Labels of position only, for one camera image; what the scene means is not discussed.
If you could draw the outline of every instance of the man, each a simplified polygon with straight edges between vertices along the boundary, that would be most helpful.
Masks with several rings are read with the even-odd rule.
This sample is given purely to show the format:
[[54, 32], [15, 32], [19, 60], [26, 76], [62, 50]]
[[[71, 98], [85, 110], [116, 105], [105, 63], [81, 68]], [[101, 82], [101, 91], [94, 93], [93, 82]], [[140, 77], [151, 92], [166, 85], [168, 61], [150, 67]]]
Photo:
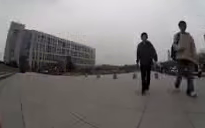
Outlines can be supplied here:
[[187, 24], [185, 21], [180, 21], [178, 24], [180, 32], [174, 36], [172, 46], [172, 58], [177, 61], [178, 75], [175, 82], [175, 88], [179, 89], [182, 77], [187, 78], [187, 95], [196, 97], [194, 89], [193, 75], [195, 65], [197, 65], [196, 47], [192, 36], [186, 32]]
[[142, 95], [149, 90], [150, 72], [153, 60], [157, 61], [156, 50], [152, 43], [148, 41], [147, 33], [141, 34], [142, 42], [138, 44], [137, 48], [137, 66], [140, 62], [141, 78], [142, 78]]

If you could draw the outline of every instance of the ground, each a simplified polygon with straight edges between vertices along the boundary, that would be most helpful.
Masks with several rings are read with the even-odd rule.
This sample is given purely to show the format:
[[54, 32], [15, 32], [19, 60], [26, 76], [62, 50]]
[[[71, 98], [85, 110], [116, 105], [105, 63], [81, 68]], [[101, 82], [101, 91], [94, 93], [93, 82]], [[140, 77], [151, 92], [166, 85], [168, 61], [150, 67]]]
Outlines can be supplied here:
[[152, 74], [150, 95], [137, 95], [132, 73], [102, 76], [15, 74], [0, 81], [3, 128], [205, 128], [205, 78], [199, 97], [173, 88], [174, 77]]

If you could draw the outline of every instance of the backpack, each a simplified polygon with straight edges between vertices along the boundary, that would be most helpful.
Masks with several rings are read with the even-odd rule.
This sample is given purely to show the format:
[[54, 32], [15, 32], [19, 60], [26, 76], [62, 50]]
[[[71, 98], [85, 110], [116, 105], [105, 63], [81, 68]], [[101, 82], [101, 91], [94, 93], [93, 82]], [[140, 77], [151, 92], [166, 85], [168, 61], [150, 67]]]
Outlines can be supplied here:
[[179, 41], [180, 41], [180, 33], [177, 33], [177, 35], [176, 35], [176, 41], [174, 41], [174, 43], [172, 44], [172, 46], [171, 46], [171, 58], [173, 59], [173, 60], [176, 60], [176, 56], [177, 56], [177, 51], [174, 49], [174, 44], [178, 44], [179, 43]]

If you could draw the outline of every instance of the hair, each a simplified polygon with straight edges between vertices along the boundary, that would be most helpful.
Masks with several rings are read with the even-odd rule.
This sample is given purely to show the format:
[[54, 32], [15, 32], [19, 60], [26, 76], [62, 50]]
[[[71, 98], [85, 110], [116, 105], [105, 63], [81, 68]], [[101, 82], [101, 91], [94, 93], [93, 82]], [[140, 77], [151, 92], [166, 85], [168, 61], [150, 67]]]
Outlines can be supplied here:
[[178, 23], [178, 26], [180, 27], [181, 25], [187, 25], [187, 23], [185, 22], [185, 21], [180, 21], [179, 23]]
[[143, 33], [141, 34], [141, 37], [143, 37], [144, 35], [148, 38], [148, 34], [147, 34], [146, 32], [143, 32]]

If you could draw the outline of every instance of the light jacket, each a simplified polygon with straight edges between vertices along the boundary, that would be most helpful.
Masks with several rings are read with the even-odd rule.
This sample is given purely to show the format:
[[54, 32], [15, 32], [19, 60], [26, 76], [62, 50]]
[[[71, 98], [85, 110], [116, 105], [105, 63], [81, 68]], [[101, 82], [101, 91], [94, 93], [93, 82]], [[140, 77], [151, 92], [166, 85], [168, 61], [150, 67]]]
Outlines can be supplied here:
[[180, 39], [175, 48], [177, 50], [177, 60], [188, 60], [194, 64], [198, 64], [194, 39], [189, 33], [180, 33]]

